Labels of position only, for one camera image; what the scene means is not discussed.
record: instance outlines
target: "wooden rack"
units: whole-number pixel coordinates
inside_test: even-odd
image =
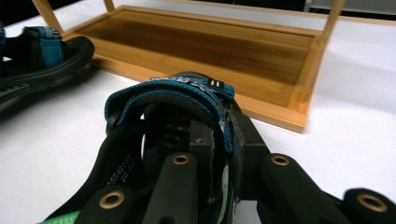
[[[92,65],[145,81],[196,71],[234,86],[248,116],[298,133],[321,58],[345,0],[336,0],[323,31],[231,20],[105,0],[107,13],[64,31],[48,0],[33,0],[48,26],[68,39],[87,36]]]

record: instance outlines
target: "metal ring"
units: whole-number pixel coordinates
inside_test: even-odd
[[[111,209],[119,206],[125,200],[125,194],[120,190],[113,190],[103,196],[99,205],[105,209]]]
[[[382,202],[380,199],[377,197],[367,194],[367,193],[362,193],[358,195],[358,201],[363,205],[364,207],[371,209],[376,212],[384,213],[388,211],[387,205]]]
[[[190,158],[185,155],[178,155],[172,159],[173,163],[176,165],[185,165],[190,162]]]
[[[290,161],[288,158],[283,156],[274,156],[271,161],[276,165],[289,165]]]

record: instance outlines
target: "bamboo shelf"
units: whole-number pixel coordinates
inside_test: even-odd
[[[196,71],[234,86],[244,113],[298,133],[323,52],[345,0],[336,0],[323,31],[231,20],[105,0],[107,13],[63,31],[47,0],[33,0],[64,39],[87,36],[92,65],[137,81]]]

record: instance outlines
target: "wooden tray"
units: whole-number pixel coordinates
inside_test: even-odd
[[[298,133],[323,51],[344,5],[334,3],[324,31],[231,20],[105,0],[107,14],[64,32],[47,0],[33,0],[64,39],[87,36],[92,65],[138,81],[197,71],[234,86],[248,116]]]

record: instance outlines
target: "white table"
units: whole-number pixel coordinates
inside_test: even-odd
[[[115,1],[248,21],[321,29],[320,16],[208,3]],[[81,1],[56,15],[65,30],[105,13]],[[40,17],[6,28],[45,25]],[[303,134],[253,120],[272,152],[293,157],[326,192],[367,188],[396,202],[396,24],[339,21],[324,54]],[[0,223],[37,223],[69,199],[91,171],[106,138],[104,105],[136,82],[87,69],[60,88],[0,105]],[[255,203],[238,205],[236,223],[260,223]]]

